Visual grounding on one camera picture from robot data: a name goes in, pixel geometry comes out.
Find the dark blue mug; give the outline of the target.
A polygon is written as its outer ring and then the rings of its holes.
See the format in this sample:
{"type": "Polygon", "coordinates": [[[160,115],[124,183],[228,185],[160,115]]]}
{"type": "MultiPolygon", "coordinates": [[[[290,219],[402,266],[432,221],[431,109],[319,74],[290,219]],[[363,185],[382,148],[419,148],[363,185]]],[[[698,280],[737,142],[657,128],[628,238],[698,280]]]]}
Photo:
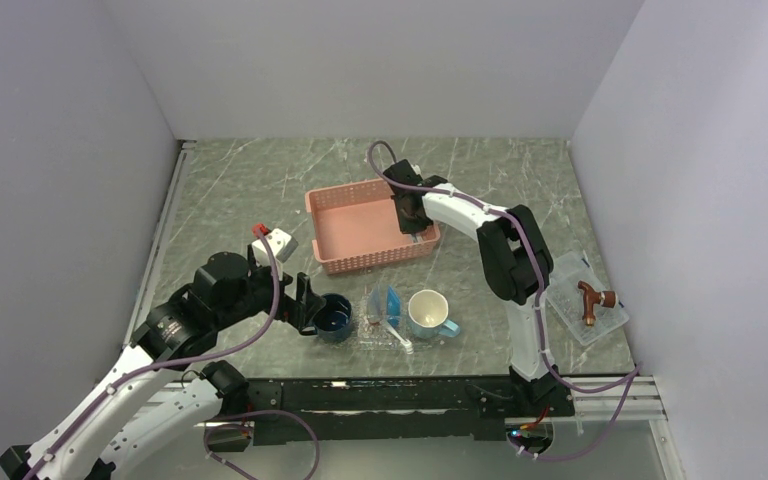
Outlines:
{"type": "Polygon", "coordinates": [[[348,339],[354,328],[353,308],[343,295],[323,295],[325,305],[302,331],[303,335],[315,335],[328,344],[342,343],[348,339]]]}

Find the pink perforated plastic basket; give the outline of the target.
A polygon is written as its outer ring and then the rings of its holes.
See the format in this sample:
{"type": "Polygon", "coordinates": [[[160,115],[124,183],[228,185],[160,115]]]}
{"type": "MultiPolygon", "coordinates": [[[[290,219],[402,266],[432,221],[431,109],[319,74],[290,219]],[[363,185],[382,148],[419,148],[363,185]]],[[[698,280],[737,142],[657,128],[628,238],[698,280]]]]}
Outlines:
{"type": "Polygon", "coordinates": [[[400,231],[392,191],[381,179],[313,189],[305,194],[315,237],[313,254],[329,275],[412,260],[432,253],[441,238],[436,225],[413,244],[400,231]]]}

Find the white red-capped toothpaste tube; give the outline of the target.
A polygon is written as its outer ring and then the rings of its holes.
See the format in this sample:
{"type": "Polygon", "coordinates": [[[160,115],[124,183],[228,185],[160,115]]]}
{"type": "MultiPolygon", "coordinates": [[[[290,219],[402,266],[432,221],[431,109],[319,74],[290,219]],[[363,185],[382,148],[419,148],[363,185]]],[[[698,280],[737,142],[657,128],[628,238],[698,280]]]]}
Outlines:
{"type": "Polygon", "coordinates": [[[366,320],[369,325],[381,325],[387,320],[387,291],[381,284],[373,287],[367,298],[366,320]]]}

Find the clear textured oval tray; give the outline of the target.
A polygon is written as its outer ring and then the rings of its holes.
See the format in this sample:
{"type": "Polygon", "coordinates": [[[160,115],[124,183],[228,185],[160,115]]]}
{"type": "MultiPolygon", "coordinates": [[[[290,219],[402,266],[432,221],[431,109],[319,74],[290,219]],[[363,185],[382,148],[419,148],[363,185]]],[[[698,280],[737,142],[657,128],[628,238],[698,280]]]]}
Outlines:
{"type": "MultiPolygon", "coordinates": [[[[369,295],[366,295],[359,302],[359,309],[357,310],[356,336],[358,346],[363,350],[391,350],[405,353],[400,343],[384,329],[383,324],[386,321],[377,326],[369,325],[367,323],[366,306],[368,296],[369,295]]],[[[447,344],[447,341],[442,337],[436,339],[420,339],[414,336],[409,328],[406,303],[401,301],[401,305],[401,321],[397,331],[404,338],[412,342],[415,353],[442,348],[447,344]]]]}

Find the blue toothpaste tube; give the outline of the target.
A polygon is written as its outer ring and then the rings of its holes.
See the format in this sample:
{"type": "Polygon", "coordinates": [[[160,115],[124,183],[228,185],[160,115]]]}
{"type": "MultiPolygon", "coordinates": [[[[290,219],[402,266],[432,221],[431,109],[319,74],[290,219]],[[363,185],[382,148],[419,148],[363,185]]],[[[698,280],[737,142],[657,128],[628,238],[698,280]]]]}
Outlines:
{"type": "Polygon", "coordinates": [[[401,299],[392,286],[387,287],[386,316],[390,326],[397,329],[401,321],[401,299]]]}

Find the light blue mug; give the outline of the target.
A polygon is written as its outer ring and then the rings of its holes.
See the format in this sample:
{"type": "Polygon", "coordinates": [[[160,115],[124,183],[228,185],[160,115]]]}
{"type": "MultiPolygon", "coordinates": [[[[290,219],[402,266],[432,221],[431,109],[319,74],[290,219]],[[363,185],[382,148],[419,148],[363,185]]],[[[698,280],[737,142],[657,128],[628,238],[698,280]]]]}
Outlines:
{"type": "Polygon", "coordinates": [[[435,290],[414,293],[408,302],[409,328],[420,339],[436,336],[457,337],[460,326],[449,318],[449,304],[445,296],[435,290]]]}

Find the clear plastic toothbrush case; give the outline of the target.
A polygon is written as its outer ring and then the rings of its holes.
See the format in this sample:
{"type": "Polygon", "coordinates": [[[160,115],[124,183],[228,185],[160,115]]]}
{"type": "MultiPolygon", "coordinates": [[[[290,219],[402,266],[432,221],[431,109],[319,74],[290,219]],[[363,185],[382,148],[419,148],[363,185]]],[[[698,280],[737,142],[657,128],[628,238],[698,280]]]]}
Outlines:
{"type": "Polygon", "coordinates": [[[572,251],[555,259],[546,301],[583,346],[618,330],[630,319],[618,295],[597,278],[584,255],[572,251]]]}

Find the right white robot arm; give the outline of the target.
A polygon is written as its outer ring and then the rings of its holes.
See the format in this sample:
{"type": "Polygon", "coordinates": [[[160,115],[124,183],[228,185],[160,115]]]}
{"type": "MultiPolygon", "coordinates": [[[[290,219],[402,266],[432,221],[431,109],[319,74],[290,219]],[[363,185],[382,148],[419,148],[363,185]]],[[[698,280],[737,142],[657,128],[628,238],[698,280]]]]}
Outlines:
{"type": "Polygon", "coordinates": [[[439,176],[424,180],[406,160],[377,174],[391,187],[403,232],[437,222],[477,242],[485,281],[507,313],[512,404],[524,415],[538,413],[559,382],[540,299],[553,260],[531,210],[488,204],[439,176]]]}

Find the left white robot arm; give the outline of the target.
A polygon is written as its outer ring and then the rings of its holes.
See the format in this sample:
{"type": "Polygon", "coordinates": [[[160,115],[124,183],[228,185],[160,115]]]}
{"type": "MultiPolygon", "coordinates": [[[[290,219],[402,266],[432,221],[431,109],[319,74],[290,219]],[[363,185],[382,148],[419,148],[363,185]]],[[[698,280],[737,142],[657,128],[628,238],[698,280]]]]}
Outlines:
{"type": "Polygon", "coordinates": [[[255,403],[248,380],[215,352],[219,333],[260,313],[302,335],[326,300],[310,279],[290,277],[261,239],[245,255],[220,252],[193,280],[150,311],[108,374],[61,423],[30,445],[9,447],[10,479],[114,479],[180,431],[216,416],[232,420],[255,403]]]}

